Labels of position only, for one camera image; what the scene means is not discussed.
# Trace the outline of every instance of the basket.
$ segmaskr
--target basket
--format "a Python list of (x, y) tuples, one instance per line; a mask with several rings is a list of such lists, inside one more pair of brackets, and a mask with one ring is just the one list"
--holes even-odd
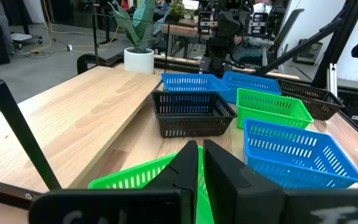
[(237, 115), (218, 93), (152, 93), (163, 138), (220, 136)]
[(230, 89), (229, 91), (221, 92), (223, 99), (229, 103), (236, 103), (237, 88), (246, 88), (281, 95), (277, 81), (269, 78), (261, 78), (237, 72), (224, 72), (222, 83)]
[(277, 82), (282, 95), (301, 100), (313, 118), (326, 121), (344, 108), (330, 91), (283, 80)]
[[(89, 189), (141, 189), (168, 165), (176, 154), (171, 154), (139, 166), (92, 181)], [(213, 224), (211, 206), (204, 180), (203, 147), (198, 146), (197, 224)]]
[(242, 128), (244, 118), (254, 118), (278, 124), (306, 128), (313, 122), (303, 103), (294, 98), (237, 89), (237, 127)]
[(244, 120), (246, 164), (286, 188), (347, 188), (358, 171), (323, 133)]
[(168, 91), (229, 91), (214, 75), (163, 73), (161, 77)]

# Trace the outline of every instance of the snake plant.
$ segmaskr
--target snake plant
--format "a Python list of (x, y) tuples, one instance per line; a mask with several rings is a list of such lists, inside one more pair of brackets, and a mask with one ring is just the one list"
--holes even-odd
[(120, 7), (117, 2), (116, 6), (118, 11), (113, 10), (114, 18), (119, 27), (124, 29), (129, 41), (134, 45), (132, 52), (147, 53), (146, 49), (160, 40), (160, 31), (169, 12), (157, 22), (153, 22), (154, 0), (148, 0), (147, 2), (140, 0), (139, 7), (131, 20), (128, 12)]

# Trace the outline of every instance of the green basket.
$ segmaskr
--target green basket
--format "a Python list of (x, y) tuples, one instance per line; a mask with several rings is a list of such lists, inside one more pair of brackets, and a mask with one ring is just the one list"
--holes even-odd
[[(197, 224), (213, 224), (211, 206), (206, 191), (203, 165), (203, 147), (198, 146), (198, 194)], [(175, 157), (176, 153), (161, 157), (139, 166), (135, 166), (115, 174), (110, 174), (92, 181), (89, 189), (141, 189), (157, 176)]]
[(237, 89), (237, 127), (244, 128), (244, 118), (253, 118), (296, 128), (313, 122), (302, 101), (261, 91)]

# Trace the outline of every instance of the blue basket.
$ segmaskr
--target blue basket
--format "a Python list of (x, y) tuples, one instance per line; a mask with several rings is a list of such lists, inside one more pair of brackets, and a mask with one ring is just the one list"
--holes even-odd
[(277, 81), (269, 78), (260, 78), (238, 72), (224, 72), (222, 83), (230, 88), (229, 91), (221, 93), (223, 99), (229, 103), (236, 103), (237, 88), (246, 88), (281, 95)]
[(328, 134), (244, 119), (246, 164), (286, 188), (347, 188), (358, 171)]
[(168, 91), (229, 91), (214, 75), (163, 73), (161, 76)]

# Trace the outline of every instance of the basket rim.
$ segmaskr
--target basket rim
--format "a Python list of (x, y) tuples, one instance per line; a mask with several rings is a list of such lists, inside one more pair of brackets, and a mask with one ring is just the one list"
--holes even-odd
[(307, 98), (309, 100), (313, 100), (313, 101), (318, 101), (318, 102), (321, 102), (321, 103), (324, 103), (324, 104), (328, 104), (328, 105), (333, 105), (333, 106), (336, 106), (336, 107), (340, 107), (340, 108), (345, 108), (345, 105), (343, 105), (343, 103), (341, 103), (341, 101), (339, 101), (339, 99), (334, 96), (333, 93), (331, 93), (330, 91), (327, 91), (327, 90), (324, 90), (324, 89), (320, 89), (320, 88), (315, 88), (313, 86), (306, 86), (306, 85), (301, 85), (301, 86), (305, 86), (305, 87), (308, 87), (308, 88), (312, 88), (314, 90), (323, 90), (325, 91), (327, 94), (330, 94), (331, 96), (334, 97), (334, 99), (336, 100), (336, 104), (333, 104), (333, 103), (330, 103), (330, 102), (325, 102), (323, 100), (318, 100), (318, 99), (313, 99), (313, 98), (310, 98), (310, 97), (307, 97), (307, 96), (302, 96), (302, 95), (299, 95), (299, 94), (295, 94), (295, 93), (290, 93), (290, 92), (287, 92), (287, 91), (283, 91), (281, 89), (281, 86), (280, 86), (280, 82), (286, 82), (286, 83), (291, 83), (291, 84), (295, 84), (295, 85), (301, 85), (299, 83), (294, 83), (294, 82), (290, 82), (290, 81), (286, 81), (286, 80), (280, 80), (280, 79), (277, 79), (277, 85), (278, 85), (278, 88), (280, 89), (280, 91), (283, 93), (286, 93), (286, 94), (291, 94), (291, 95), (295, 95), (295, 96), (300, 96), (300, 97), (303, 97), (303, 98)]
[(230, 72), (230, 71), (226, 71), (224, 72), (224, 75), (223, 75), (223, 78), (222, 78), (222, 83), (225, 84), (225, 85), (232, 85), (232, 86), (235, 86), (235, 87), (239, 87), (239, 88), (246, 88), (244, 86), (241, 86), (241, 85), (236, 85), (236, 84), (233, 84), (233, 83), (229, 83), (227, 82), (226, 80), (224, 80), (224, 76), (226, 74), (230, 74), (230, 73), (233, 73), (235, 75), (241, 75), (241, 76), (244, 76), (244, 77), (252, 77), (252, 78), (256, 78), (256, 79), (259, 79), (259, 80), (263, 80), (263, 81), (268, 81), (268, 82), (274, 82), (277, 86), (277, 92), (275, 91), (268, 91), (268, 90), (261, 90), (261, 91), (264, 91), (266, 93), (271, 93), (271, 94), (274, 94), (274, 95), (281, 95), (282, 92), (281, 92), (281, 89), (277, 83), (277, 80), (273, 79), (273, 78), (263, 78), (263, 77), (258, 77), (258, 76), (255, 76), (255, 75), (249, 75), (249, 74), (244, 74), (244, 73), (239, 73), (239, 72)]
[[(266, 121), (260, 121), (260, 120), (257, 120), (257, 119), (249, 119), (249, 118), (245, 118), (244, 119), (244, 146), (245, 149), (245, 154), (248, 156), (248, 157), (251, 157), (253, 159), (259, 159), (261, 161), (265, 161), (265, 162), (272, 162), (272, 163), (277, 163), (277, 161), (275, 160), (272, 160), (272, 159), (266, 159), (266, 158), (262, 158), (262, 157), (259, 157), (259, 156), (253, 156), (253, 155), (250, 155), (249, 154), (249, 143), (248, 141), (246, 141), (246, 139), (248, 139), (248, 134), (247, 134), (247, 131), (246, 131), (246, 127), (247, 127), (247, 120), (250, 120), (250, 121), (256, 121), (257, 123), (265, 123), (265, 124), (272, 124), (272, 125), (276, 125), (276, 126), (281, 126), (283, 128), (292, 128), (292, 129), (297, 129), (297, 130), (300, 130), (300, 131), (303, 131), (303, 132), (312, 132), (312, 133), (316, 133), (316, 134), (320, 134), (320, 135), (324, 135), (324, 136), (328, 136), (330, 138), (330, 140), (332, 140), (332, 142), (334, 143), (334, 145), (337, 147), (338, 151), (344, 156), (344, 158), (346, 159), (346, 161), (350, 164), (351, 166), (351, 169), (353, 169), (355, 172), (356, 172), (356, 175), (358, 176), (358, 170), (356, 169), (356, 167), (353, 165), (353, 163), (349, 160), (349, 158), (347, 158), (346, 154), (343, 153), (343, 150), (341, 147), (339, 147), (339, 145), (337, 144), (337, 142), (327, 133), (321, 133), (321, 132), (318, 132), (318, 131), (312, 131), (312, 130), (306, 130), (306, 129), (301, 129), (301, 128), (295, 128), (295, 127), (291, 127), (291, 126), (285, 126), (285, 125), (282, 125), (282, 124), (275, 124), (275, 123), (270, 123), (270, 122), (266, 122)], [(337, 175), (337, 174), (333, 174), (331, 172), (322, 172), (320, 170), (311, 170), (311, 169), (307, 169), (305, 167), (300, 167), (300, 166), (294, 166), (292, 164), (282, 164), (280, 163), (280, 165), (282, 166), (290, 166), (290, 167), (294, 167), (294, 168), (297, 168), (297, 169), (302, 169), (302, 170), (305, 170), (305, 171), (313, 171), (313, 172), (317, 172), (319, 174), (324, 174), (324, 175), (330, 175), (330, 176), (333, 176), (333, 177), (339, 177), (341, 179), (347, 179), (347, 180), (353, 180), (353, 181), (356, 181), (358, 182), (358, 177), (345, 177), (343, 175)]]
[[(207, 95), (207, 94), (212, 94), (214, 96), (217, 96), (218, 98), (221, 99), (223, 105), (226, 107), (226, 109), (229, 110), (229, 112), (232, 114), (230, 116), (160, 116), (159, 113), (157, 112), (157, 105), (155, 104), (155, 98), (154, 98), (154, 94), (169, 94), (169, 95), (176, 95), (176, 94), (180, 94), (180, 93), (186, 93), (186, 94), (195, 94), (195, 95)], [(154, 108), (154, 114), (155, 117), (157, 119), (172, 119), (172, 118), (197, 118), (197, 119), (205, 119), (205, 118), (236, 118), (237, 117), (237, 113), (231, 108), (230, 105), (228, 105), (228, 103), (223, 99), (223, 97), (215, 92), (215, 91), (199, 91), (199, 92), (188, 92), (188, 91), (154, 91), (152, 92), (152, 98), (153, 98), (153, 108)]]
[(251, 108), (246, 108), (246, 107), (243, 107), (243, 106), (239, 106), (239, 100), (238, 100), (238, 97), (239, 97), (239, 90), (246, 90), (246, 91), (251, 91), (251, 92), (254, 92), (254, 93), (261, 93), (261, 94), (266, 94), (266, 95), (272, 95), (272, 96), (280, 96), (280, 95), (274, 95), (274, 94), (270, 94), (270, 93), (264, 93), (264, 92), (261, 92), (261, 91), (255, 91), (255, 90), (249, 90), (249, 89), (245, 89), (245, 88), (238, 88), (237, 89), (237, 100), (236, 100), (236, 106), (237, 108), (241, 108), (241, 109), (245, 109), (245, 110), (252, 110), (252, 111), (258, 111), (259, 113), (265, 113), (265, 114), (272, 114), (272, 115), (275, 115), (275, 116), (279, 116), (279, 117), (283, 117), (283, 118), (290, 118), (290, 119), (294, 119), (294, 120), (297, 120), (297, 121), (306, 121), (306, 122), (309, 122), (309, 123), (312, 123), (314, 122), (314, 119), (313, 117), (310, 115), (308, 109), (305, 107), (305, 105), (302, 103), (301, 100), (299, 99), (296, 99), (296, 98), (289, 98), (289, 97), (285, 97), (285, 96), (280, 96), (280, 97), (285, 97), (287, 98), (288, 100), (292, 100), (292, 101), (295, 101), (296, 103), (300, 104), (300, 107), (301, 109), (306, 112), (306, 115), (308, 116), (307, 118), (308, 119), (300, 119), (300, 118), (294, 118), (294, 117), (291, 117), (291, 116), (286, 116), (286, 115), (282, 115), (282, 114), (276, 114), (276, 113), (271, 113), (271, 112), (266, 112), (266, 111), (262, 111), (262, 110), (257, 110), (257, 109), (251, 109)]
[(158, 158), (158, 159), (154, 159), (154, 160), (151, 160), (151, 161), (148, 161), (148, 162), (145, 162), (145, 163), (136, 165), (136, 166), (132, 166), (132, 167), (127, 168), (127, 169), (124, 169), (124, 170), (117, 171), (117, 172), (115, 172), (115, 173), (106, 175), (106, 176), (104, 176), (104, 177), (97, 178), (97, 179), (95, 179), (95, 180), (92, 180), (92, 181), (88, 184), (88, 188), (89, 188), (89, 189), (93, 189), (95, 184), (98, 184), (99, 182), (108, 180), (108, 179), (110, 179), (111, 177), (114, 177), (114, 176), (117, 175), (117, 174), (124, 175), (124, 174), (127, 174), (128, 172), (132, 172), (133, 170), (136, 170), (136, 169), (141, 169), (141, 168), (143, 168), (143, 167), (145, 167), (145, 166), (154, 164), (154, 163), (159, 162), (159, 161), (162, 161), (162, 160), (164, 160), (164, 159), (173, 159), (177, 154), (178, 154), (178, 153), (175, 152), (175, 153), (172, 153), (172, 154), (169, 154), (169, 155), (160, 157), (160, 158)]
[(166, 81), (166, 78), (169, 78), (167, 76), (169, 75), (180, 75), (180, 76), (183, 76), (184, 78), (187, 78), (185, 76), (198, 76), (198, 77), (193, 77), (193, 78), (200, 78), (200, 76), (205, 76), (207, 78), (212, 78), (213, 82), (218, 84), (219, 86), (219, 89), (216, 90), (216, 91), (229, 91), (230, 88), (227, 87), (226, 85), (224, 85), (223, 83), (221, 83), (219, 81), (219, 79), (213, 75), (213, 74), (196, 74), (196, 73), (161, 73), (161, 77), (162, 77), (162, 81), (163, 81), (163, 84), (164, 84), (164, 88), (166, 88), (168, 91), (198, 91), (198, 92), (206, 92), (206, 91), (213, 91), (213, 90), (171, 90), (172, 86), (171, 84), (169, 83), (165, 83)]

